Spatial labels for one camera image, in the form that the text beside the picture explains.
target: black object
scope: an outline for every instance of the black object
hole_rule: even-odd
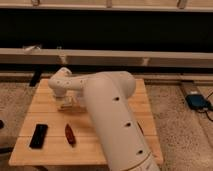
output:
[[[209,108],[208,101],[201,94],[193,94],[186,96],[186,101],[189,107],[193,110],[202,110]]]
[[[39,149],[42,148],[44,143],[44,138],[47,133],[48,126],[46,124],[36,124],[36,128],[33,137],[30,142],[30,147]]]
[[[42,74],[42,71],[40,69],[35,71],[33,78],[30,81],[30,87],[34,87],[36,83],[39,82],[41,74]]]
[[[0,120],[0,129],[4,128],[4,122]]]
[[[13,151],[13,147],[0,148],[0,154],[10,153]]]

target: screw hole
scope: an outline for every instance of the screw hole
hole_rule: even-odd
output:
[[[125,124],[125,127],[130,127],[130,126],[131,126],[130,122],[128,122],[128,123]]]
[[[143,150],[140,150],[137,152],[137,154],[142,154],[143,153]]]
[[[114,98],[115,101],[118,101],[119,99],[120,99],[119,97],[115,97],[115,98]]]

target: terrazzo floor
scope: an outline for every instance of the terrazzo floor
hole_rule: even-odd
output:
[[[0,147],[13,146],[36,87],[25,82],[0,81]],[[178,85],[146,85],[164,156],[162,171],[213,171],[213,122],[190,110]],[[204,96],[213,86],[199,87]],[[35,171],[10,167],[10,154],[0,155],[1,171]],[[48,166],[49,170],[107,171],[106,166]]]

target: table leg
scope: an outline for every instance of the table leg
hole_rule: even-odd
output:
[[[38,169],[39,171],[48,171],[47,168],[45,168],[44,166],[33,166],[35,167],[36,169]]]

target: red object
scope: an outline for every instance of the red object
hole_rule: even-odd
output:
[[[68,143],[70,145],[74,146],[76,144],[76,140],[75,140],[75,136],[74,136],[73,131],[72,131],[71,127],[69,126],[69,124],[67,124],[65,127],[65,135],[66,135]]]

